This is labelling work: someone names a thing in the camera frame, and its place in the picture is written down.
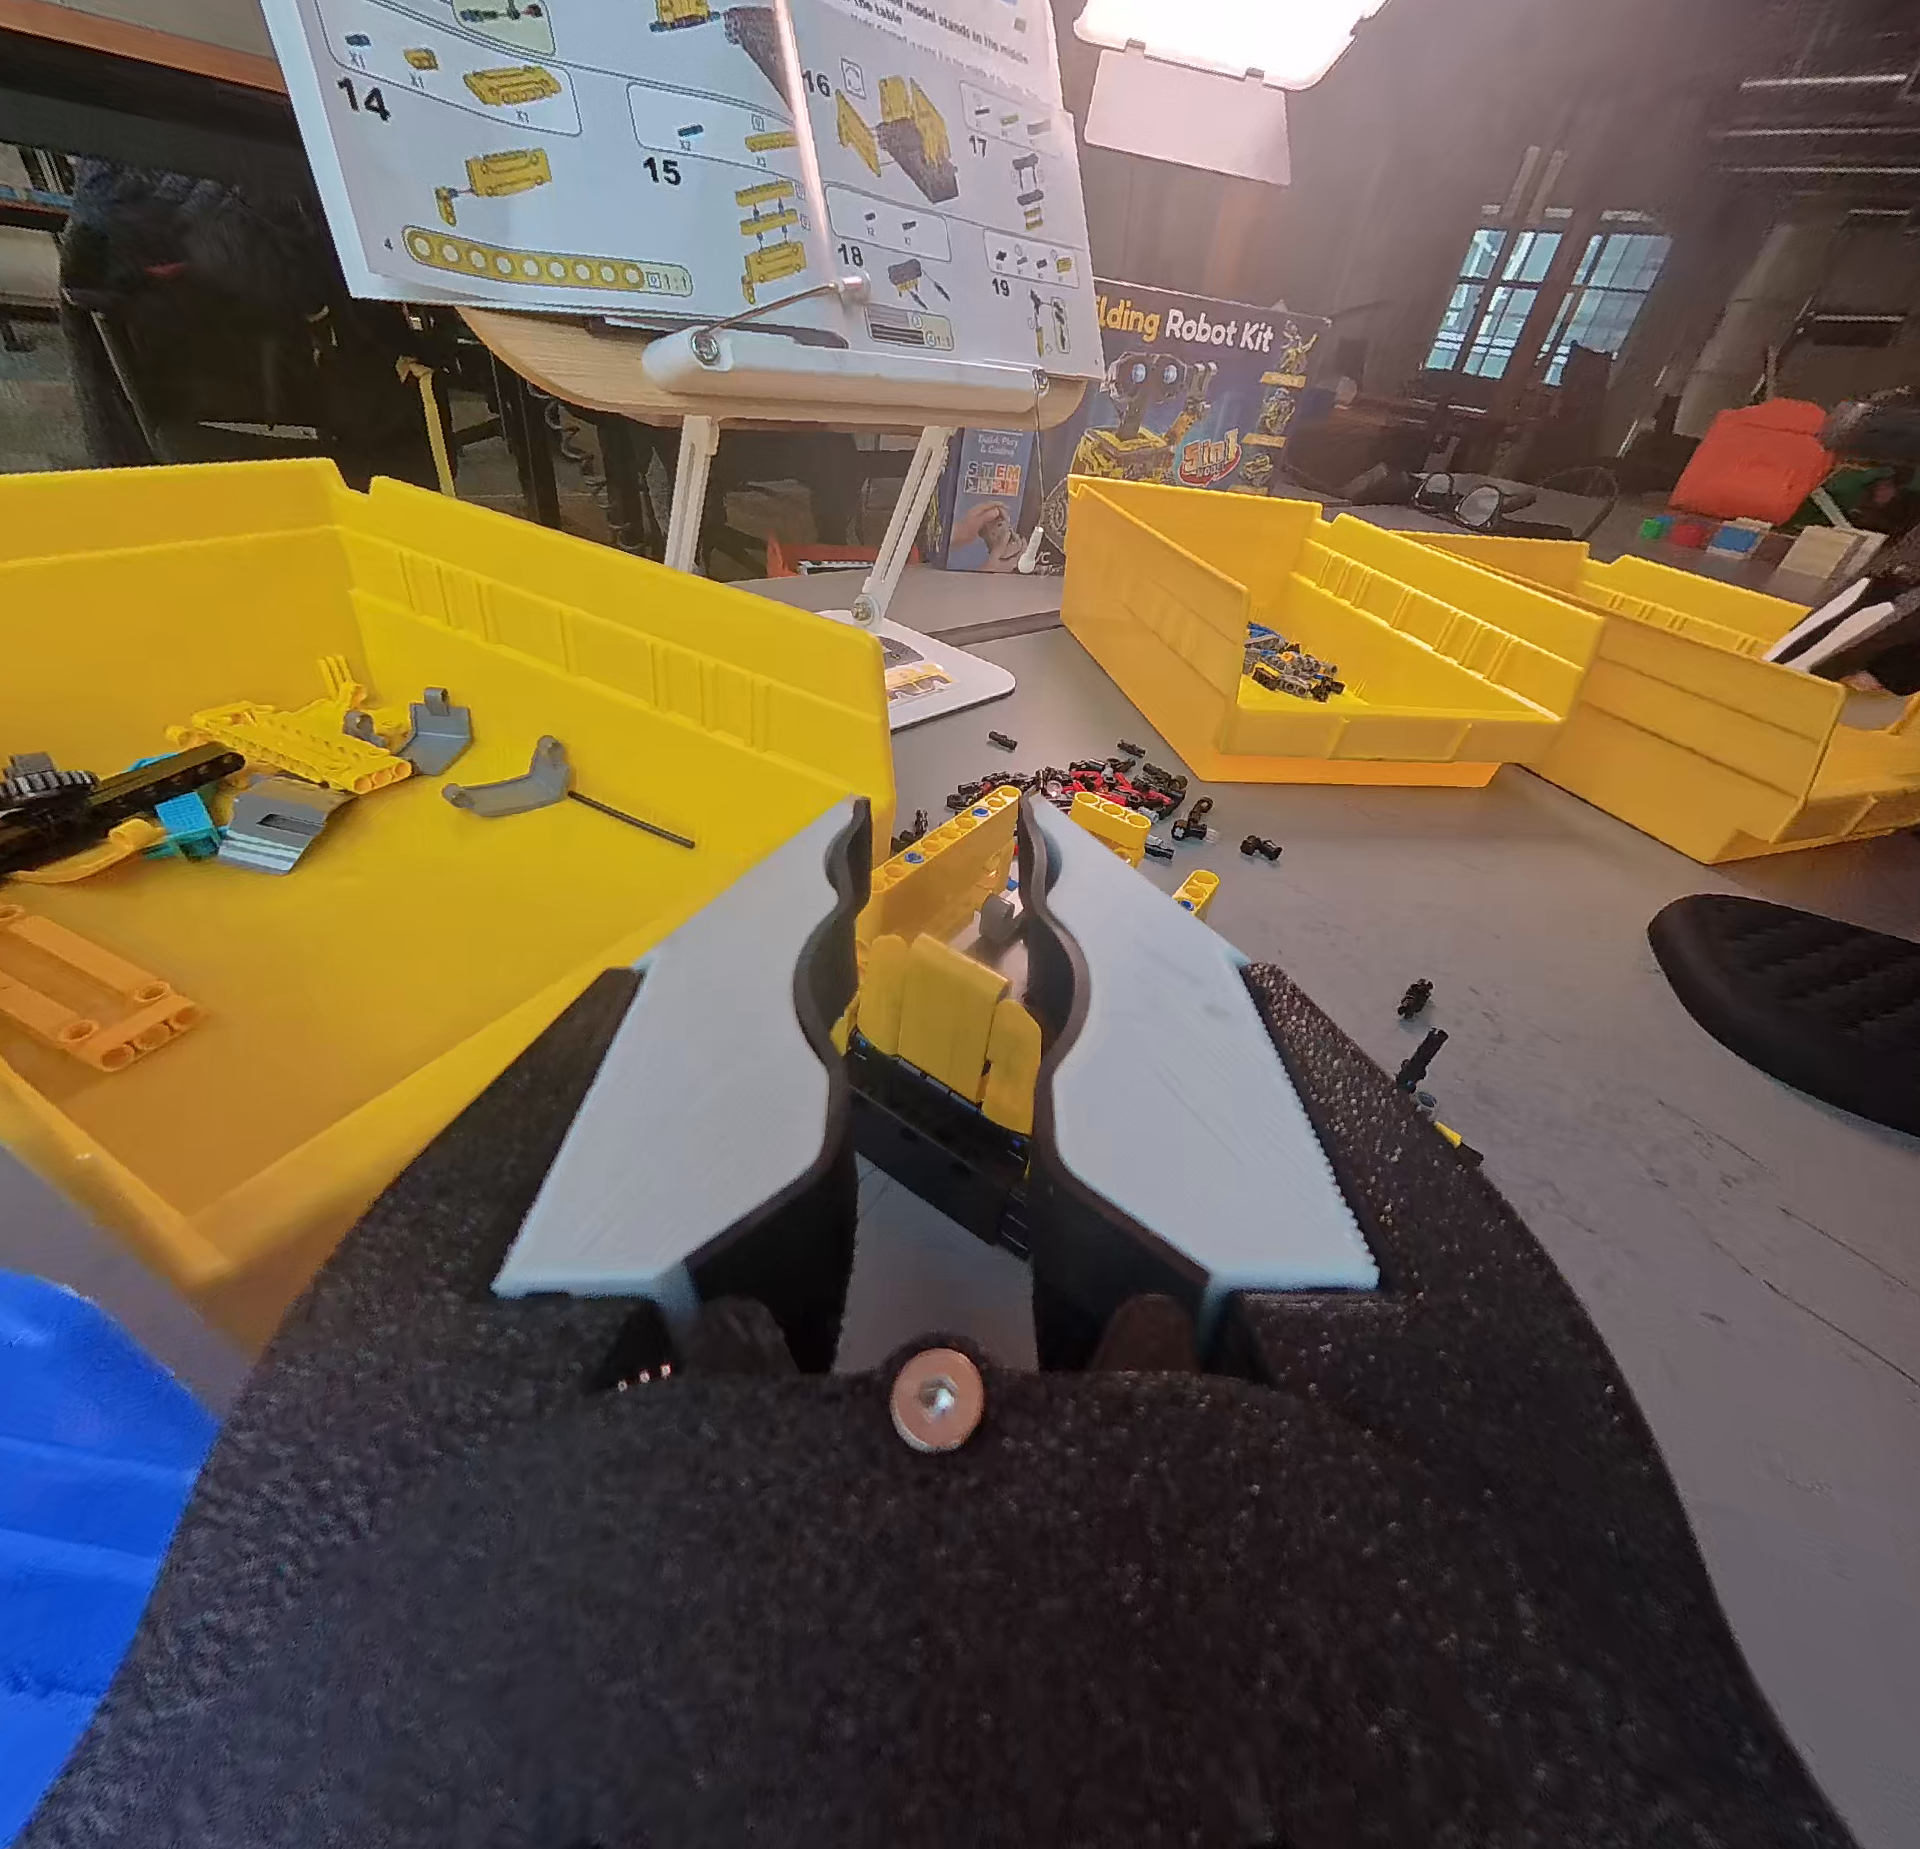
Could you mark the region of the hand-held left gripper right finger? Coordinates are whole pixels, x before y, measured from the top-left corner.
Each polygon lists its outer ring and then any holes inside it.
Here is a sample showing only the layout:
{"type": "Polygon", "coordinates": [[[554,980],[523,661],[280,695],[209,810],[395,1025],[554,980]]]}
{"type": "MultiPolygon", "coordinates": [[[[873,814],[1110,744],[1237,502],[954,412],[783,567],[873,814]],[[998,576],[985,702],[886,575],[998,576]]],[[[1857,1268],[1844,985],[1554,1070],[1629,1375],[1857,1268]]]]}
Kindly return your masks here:
{"type": "Polygon", "coordinates": [[[1018,820],[1042,1053],[1027,1249],[1042,1357],[1161,1295],[1208,1357],[1237,1295],[1355,1295],[1381,1263],[1250,981],[1252,962],[1044,802],[1018,820]]]}

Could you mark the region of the yellow plastic bin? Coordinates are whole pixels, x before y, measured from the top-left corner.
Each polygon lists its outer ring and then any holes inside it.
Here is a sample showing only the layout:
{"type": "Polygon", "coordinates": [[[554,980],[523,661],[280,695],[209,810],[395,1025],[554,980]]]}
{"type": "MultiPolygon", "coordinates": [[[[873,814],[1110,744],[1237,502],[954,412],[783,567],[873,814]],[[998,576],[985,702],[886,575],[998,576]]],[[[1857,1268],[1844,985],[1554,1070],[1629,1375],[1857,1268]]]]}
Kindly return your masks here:
{"type": "Polygon", "coordinates": [[[569,1006],[843,798],[896,803],[880,644],[323,461],[5,476],[5,754],[101,774],[235,703],[445,688],[459,782],[554,736],[590,798],[488,820],[443,782],[345,806],[287,874],[138,857],[5,900],[202,1017],[101,1074],[5,1029],[5,1150],[260,1346],[385,1183],[569,1006]]]}
{"type": "Polygon", "coordinates": [[[1577,540],[1428,542],[1600,617],[1544,780],[1708,865],[1916,828],[1916,700],[1765,661],[1804,603],[1577,540]]]}
{"type": "Polygon", "coordinates": [[[1069,485],[1062,619],[1205,782],[1475,788],[1562,735],[1601,623],[1549,589],[1306,501],[1069,485]],[[1309,703],[1244,676],[1262,620],[1335,661],[1309,703]]]}

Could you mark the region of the yellow black lego model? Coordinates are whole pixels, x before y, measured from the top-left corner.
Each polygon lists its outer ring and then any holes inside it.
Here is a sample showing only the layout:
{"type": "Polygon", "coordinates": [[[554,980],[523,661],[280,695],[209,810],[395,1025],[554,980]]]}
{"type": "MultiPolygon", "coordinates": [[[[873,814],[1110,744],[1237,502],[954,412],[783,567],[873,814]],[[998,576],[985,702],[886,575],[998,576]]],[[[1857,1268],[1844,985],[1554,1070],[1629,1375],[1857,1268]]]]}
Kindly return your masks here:
{"type": "Polygon", "coordinates": [[[1024,916],[1009,889],[1021,803],[1005,777],[900,838],[871,880],[836,1039],[861,1153],[975,1241],[1029,1258],[1042,1026],[997,965],[1024,916]]]}

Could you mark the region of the heap of grey yellow lego parts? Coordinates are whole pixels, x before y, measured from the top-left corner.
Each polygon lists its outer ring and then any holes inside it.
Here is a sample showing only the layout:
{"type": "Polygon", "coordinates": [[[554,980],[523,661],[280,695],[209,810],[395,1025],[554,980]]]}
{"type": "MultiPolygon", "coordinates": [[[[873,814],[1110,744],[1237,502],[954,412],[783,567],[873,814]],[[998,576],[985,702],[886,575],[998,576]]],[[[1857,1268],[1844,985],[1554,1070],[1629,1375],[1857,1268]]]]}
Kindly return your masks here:
{"type": "Polygon", "coordinates": [[[1315,657],[1304,644],[1262,620],[1246,625],[1244,676],[1309,703],[1328,703],[1345,692],[1335,661],[1315,657]]]}

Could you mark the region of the grey yellow lego subassembly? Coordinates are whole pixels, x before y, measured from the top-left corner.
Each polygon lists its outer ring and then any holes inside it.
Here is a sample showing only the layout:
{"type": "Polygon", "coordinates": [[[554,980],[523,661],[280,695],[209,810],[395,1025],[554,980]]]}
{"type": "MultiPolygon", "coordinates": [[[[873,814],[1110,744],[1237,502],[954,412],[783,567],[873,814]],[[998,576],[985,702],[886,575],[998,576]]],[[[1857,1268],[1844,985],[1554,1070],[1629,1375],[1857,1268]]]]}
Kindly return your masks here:
{"type": "Polygon", "coordinates": [[[1410,1098],[1414,1108],[1428,1121],[1428,1126],[1433,1126],[1435,1134],[1452,1146],[1456,1161],[1477,1168],[1483,1165],[1481,1152],[1450,1124],[1442,1122],[1438,1099],[1428,1090],[1430,1064],[1440,1057],[1448,1038],[1450,1033],[1444,1026],[1428,1029],[1405,1062],[1397,1068],[1394,1086],[1400,1094],[1410,1098]]]}

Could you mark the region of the pile of small lego pins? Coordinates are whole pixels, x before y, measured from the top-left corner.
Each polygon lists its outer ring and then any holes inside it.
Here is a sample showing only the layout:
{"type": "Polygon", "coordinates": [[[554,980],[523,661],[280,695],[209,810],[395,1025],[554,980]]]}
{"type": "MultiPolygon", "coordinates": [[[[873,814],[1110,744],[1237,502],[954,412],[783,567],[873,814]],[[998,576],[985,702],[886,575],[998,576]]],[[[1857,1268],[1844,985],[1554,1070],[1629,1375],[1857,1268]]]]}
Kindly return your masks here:
{"type": "MultiPolygon", "coordinates": [[[[1210,821],[1213,799],[1200,798],[1188,806],[1188,774],[1152,762],[1146,747],[1131,742],[1117,744],[1117,752],[1108,757],[1049,764],[1029,772],[1009,769],[990,770],[954,785],[945,806],[951,814],[966,816],[1002,788],[1013,788],[1022,798],[1040,794],[1061,810],[1072,810],[1080,794],[1105,802],[1117,810],[1135,810],[1148,820],[1142,857],[1154,862],[1175,862],[1180,843],[1221,840],[1217,825],[1210,821]]],[[[890,859],[902,852],[926,852],[932,830],[930,810],[917,810],[909,825],[896,832],[890,859]]],[[[1240,838],[1239,851],[1270,864],[1283,857],[1283,843],[1262,832],[1240,838]]]]}

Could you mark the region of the grey curved lego piece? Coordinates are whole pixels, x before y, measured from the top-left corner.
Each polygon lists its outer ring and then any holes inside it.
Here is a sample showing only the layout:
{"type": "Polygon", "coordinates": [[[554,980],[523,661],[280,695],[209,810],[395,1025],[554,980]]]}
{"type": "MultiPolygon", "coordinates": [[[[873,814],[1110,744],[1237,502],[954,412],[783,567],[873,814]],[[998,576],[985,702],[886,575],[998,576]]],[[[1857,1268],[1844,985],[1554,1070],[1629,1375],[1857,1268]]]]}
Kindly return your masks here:
{"type": "Polygon", "coordinates": [[[564,744],[543,735],[523,772],[496,782],[449,782],[441,798],[478,816],[506,820],[569,802],[573,782],[564,744]]]}

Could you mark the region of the orange cushion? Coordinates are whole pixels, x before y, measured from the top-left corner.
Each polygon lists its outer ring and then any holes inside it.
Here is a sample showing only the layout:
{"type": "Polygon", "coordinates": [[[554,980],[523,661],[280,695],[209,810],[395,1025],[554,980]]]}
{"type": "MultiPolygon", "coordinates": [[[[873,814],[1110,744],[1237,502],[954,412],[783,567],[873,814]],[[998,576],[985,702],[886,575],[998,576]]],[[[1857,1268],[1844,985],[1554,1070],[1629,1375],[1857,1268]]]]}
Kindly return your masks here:
{"type": "Polygon", "coordinates": [[[1678,476],[1668,505],[1701,518],[1769,526],[1793,518],[1834,469],[1834,451],[1822,442],[1828,414],[1791,397],[1723,410],[1678,476]]]}

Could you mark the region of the black mesh chair back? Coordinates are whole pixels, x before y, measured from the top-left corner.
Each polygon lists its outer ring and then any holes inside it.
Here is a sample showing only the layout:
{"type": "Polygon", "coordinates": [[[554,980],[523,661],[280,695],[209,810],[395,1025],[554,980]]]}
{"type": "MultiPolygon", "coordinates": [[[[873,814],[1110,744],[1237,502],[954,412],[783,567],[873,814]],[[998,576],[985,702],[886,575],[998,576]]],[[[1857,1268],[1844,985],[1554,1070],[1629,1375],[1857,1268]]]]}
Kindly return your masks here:
{"type": "Polygon", "coordinates": [[[1918,1134],[1918,943],[1767,900],[1693,894],[1647,925],[1689,1015],[1818,1103],[1918,1134]]]}

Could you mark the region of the white wooden book stand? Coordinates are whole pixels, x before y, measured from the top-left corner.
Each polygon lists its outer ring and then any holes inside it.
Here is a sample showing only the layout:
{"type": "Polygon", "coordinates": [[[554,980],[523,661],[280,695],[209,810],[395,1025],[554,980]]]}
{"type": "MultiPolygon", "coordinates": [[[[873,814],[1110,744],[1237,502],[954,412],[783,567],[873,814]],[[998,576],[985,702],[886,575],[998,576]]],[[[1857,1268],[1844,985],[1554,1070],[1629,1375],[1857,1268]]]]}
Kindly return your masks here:
{"type": "Polygon", "coordinates": [[[925,666],[945,672],[942,686],[890,702],[896,733],[1001,703],[1017,691],[1011,671],[962,646],[940,646],[892,619],[890,607],[954,433],[1022,423],[1049,429],[1080,404],[1086,378],[951,351],[857,349],[829,343],[826,327],[777,322],[776,307],[672,331],[641,319],[597,327],[589,316],[562,314],[464,307],[462,316],[491,354],[545,393],[577,410],[677,428],[664,565],[680,573],[698,565],[709,479],[729,426],[913,429],[917,442],[877,558],[851,607],[831,610],[829,619],[909,646],[925,666]]]}

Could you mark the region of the black office chair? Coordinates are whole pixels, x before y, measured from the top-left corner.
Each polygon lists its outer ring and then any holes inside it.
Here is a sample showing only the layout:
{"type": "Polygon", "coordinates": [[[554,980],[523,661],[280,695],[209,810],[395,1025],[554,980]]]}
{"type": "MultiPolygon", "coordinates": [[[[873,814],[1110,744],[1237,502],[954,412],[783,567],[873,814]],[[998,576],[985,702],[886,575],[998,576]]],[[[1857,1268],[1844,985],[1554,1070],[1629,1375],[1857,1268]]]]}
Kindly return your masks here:
{"type": "Polygon", "coordinates": [[[318,454],[434,489],[412,331],[300,195],[71,156],[60,331],[94,468],[318,454]]]}

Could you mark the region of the brown wooden desk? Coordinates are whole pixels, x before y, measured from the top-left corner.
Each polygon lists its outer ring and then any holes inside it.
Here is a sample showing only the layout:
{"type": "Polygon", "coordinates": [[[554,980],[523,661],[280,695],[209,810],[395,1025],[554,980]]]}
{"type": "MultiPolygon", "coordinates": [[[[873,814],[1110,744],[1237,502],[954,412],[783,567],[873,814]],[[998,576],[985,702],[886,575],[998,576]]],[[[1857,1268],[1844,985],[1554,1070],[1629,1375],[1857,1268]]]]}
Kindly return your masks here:
{"type": "Polygon", "coordinates": [[[3,0],[3,28],[9,35],[49,39],[90,56],[138,59],[184,75],[285,97],[285,77],[273,56],[181,37],[132,20],[69,8],[49,0],[3,0]]]}

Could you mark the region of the grey lego bracket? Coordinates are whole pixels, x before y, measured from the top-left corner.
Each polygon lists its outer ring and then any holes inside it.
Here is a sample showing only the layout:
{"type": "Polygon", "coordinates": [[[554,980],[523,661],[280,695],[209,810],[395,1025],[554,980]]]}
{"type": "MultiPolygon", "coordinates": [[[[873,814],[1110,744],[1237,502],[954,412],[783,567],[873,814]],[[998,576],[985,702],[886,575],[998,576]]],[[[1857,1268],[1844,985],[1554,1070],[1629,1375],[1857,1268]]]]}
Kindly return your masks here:
{"type": "Polygon", "coordinates": [[[344,733],[410,764],[417,774],[441,774],[468,752],[472,715],[443,686],[427,686],[405,705],[345,707],[344,733]]]}

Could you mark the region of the yellow lego frame assembly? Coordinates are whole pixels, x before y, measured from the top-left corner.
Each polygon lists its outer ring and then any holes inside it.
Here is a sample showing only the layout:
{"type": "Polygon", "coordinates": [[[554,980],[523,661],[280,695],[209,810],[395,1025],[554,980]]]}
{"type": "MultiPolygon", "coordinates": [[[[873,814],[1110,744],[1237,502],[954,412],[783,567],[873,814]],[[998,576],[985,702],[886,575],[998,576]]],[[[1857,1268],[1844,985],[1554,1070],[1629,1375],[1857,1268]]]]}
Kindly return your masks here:
{"type": "Polygon", "coordinates": [[[348,798],[367,798],[412,780],[384,727],[397,727],[395,711],[372,707],[371,688],[344,655],[318,661],[317,702],[280,707],[264,702],[212,703],[168,727],[179,750],[221,744],[237,750],[257,774],[284,774],[348,798]]]}

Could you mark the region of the orange lego frame panel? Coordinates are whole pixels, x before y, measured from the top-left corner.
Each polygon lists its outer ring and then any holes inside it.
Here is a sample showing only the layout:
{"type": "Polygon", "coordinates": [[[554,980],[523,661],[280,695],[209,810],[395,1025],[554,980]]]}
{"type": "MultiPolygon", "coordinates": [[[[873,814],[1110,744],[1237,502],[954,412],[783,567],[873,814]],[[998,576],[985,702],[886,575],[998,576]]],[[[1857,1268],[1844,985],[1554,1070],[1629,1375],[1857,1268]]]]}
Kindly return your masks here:
{"type": "Polygon", "coordinates": [[[16,1038],[113,1076],[191,1033],[205,1008],[165,975],[5,901],[3,1019],[16,1038]]]}

